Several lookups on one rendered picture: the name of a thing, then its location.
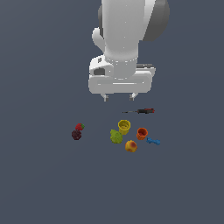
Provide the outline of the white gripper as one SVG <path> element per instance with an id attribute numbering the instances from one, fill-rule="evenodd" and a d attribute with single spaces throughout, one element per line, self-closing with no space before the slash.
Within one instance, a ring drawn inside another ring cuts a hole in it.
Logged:
<path id="1" fill-rule="evenodd" d="M 134 101 L 137 94 L 151 90 L 152 78 L 156 68 L 152 64 L 137 64 L 136 72 L 130 77 L 115 75 L 114 67 L 118 62 L 108 63 L 104 55 L 93 58 L 89 65 L 88 88 L 92 94 L 100 94 L 105 102 L 107 94 L 132 93 L 129 100 Z"/>

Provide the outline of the red black screwdriver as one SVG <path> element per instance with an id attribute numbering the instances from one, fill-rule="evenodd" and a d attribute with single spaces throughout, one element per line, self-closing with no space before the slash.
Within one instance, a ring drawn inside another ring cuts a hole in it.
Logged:
<path id="1" fill-rule="evenodd" d="M 154 108 L 145 108 L 145 109 L 138 109 L 136 111 L 126 111 L 123 113 L 138 113 L 138 114 L 150 114 L 150 113 L 154 113 L 155 109 Z"/>

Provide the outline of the yellow cup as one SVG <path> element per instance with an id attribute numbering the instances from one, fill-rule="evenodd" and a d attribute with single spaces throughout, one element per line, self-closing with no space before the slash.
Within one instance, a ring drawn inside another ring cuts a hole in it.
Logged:
<path id="1" fill-rule="evenodd" d="M 130 130 L 130 122 L 128 120 L 121 120 L 118 123 L 118 128 L 122 135 L 126 135 Z"/>

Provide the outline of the green pear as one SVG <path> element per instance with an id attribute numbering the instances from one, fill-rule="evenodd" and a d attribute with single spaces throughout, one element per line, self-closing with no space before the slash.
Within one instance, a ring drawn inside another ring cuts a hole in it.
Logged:
<path id="1" fill-rule="evenodd" d="M 121 132 L 112 129 L 110 131 L 110 140 L 114 144 L 120 144 L 123 141 L 123 135 Z"/>

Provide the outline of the orange cup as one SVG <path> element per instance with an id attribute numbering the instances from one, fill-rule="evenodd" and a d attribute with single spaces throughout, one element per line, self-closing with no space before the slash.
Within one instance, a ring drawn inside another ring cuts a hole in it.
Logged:
<path id="1" fill-rule="evenodd" d="M 144 140 L 148 136 L 148 130 L 145 128 L 139 128 L 136 133 L 138 140 Z"/>

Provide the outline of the yellow red peach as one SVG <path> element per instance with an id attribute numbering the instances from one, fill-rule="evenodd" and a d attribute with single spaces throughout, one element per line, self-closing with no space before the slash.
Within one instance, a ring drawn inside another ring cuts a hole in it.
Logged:
<path id="1" fill-rule="evenodd" d="M 137 144 L 134 141 L 129 140 L 125 144 L 125 150 L 126 151 L 129 151 L 129 152 L 135 152 L 137 150 Z"/>

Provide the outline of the blue clamp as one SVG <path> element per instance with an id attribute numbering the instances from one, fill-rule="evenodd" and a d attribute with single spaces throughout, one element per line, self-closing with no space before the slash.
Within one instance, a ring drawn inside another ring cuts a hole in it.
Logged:
<path id="1" fill-rule="evenodd" d="M 156 145 L 160 145 L 160 140 L 158 140 L 158 139 L 153 140 L 153 139 L 151 139 L 150 137 L 147 137 L 146 142 L 147 142 L 147 143 L 149 143 L 149 144 L 156 144 Z"/>

